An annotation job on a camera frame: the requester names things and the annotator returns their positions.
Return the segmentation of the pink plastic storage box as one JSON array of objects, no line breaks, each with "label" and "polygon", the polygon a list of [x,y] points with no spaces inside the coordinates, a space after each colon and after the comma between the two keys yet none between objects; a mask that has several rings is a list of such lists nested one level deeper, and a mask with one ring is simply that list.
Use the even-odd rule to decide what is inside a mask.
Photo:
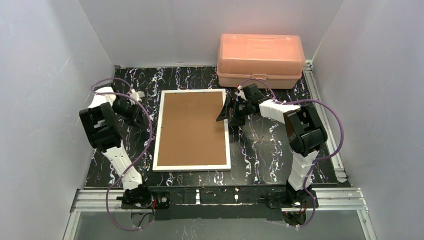
[{"label": "pink plastic storage box", "polygon": [[260,79],[259,88],[292,89],[306,63],[298,35],[222,34],[216,74],[221,87]]}]

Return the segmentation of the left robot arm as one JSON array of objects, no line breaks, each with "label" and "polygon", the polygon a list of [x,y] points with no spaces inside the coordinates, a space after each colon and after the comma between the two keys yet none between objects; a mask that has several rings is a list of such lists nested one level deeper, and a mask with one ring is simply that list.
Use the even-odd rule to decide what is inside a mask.
[{"label": "left robot arm", "polygon": [[132,164],[125,147],[118,116],[132,127],[147,127],[147,119],[135,102],[144,97],[143,92],[130,91],[130,98],[116,95],[113,87],[102,86],[95,90],[91,104],[79,111],[79,118],[90,145],[100,151],[122,177],[123,189],[128,192],[143,187],[143,177]]}]

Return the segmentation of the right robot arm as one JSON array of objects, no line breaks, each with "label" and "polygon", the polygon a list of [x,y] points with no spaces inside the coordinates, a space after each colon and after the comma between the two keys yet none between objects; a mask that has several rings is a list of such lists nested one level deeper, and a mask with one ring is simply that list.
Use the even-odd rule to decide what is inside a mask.
[{"label": "right robot arm", "polygon": [[288,185],[293,191],[307,189],[311,169],[328,135],[315,108],[316,100],[282,102],[261,94],[256,84],[238,87],[236,94],[228,94],[216,121],[228,121],[229,126],[243,126],[249,115],[260,115],[285,126],[293,156]]}]

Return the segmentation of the aluminium rail base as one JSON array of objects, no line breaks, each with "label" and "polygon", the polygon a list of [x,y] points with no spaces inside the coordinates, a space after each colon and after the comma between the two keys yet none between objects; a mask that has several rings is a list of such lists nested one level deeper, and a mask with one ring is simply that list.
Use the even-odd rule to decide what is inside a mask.
[{"label": "aluminium rail base", "polygon": [[281,220],[290,213],[312,211],[368,211],[360,188],[315,188],[311,197],[290,203],[286,189],[272,186],[155,187],[144,206],[123,203],[123,190],[83,189],[73,201],[73,212],[152,213],[159,221],[171,219]]}]

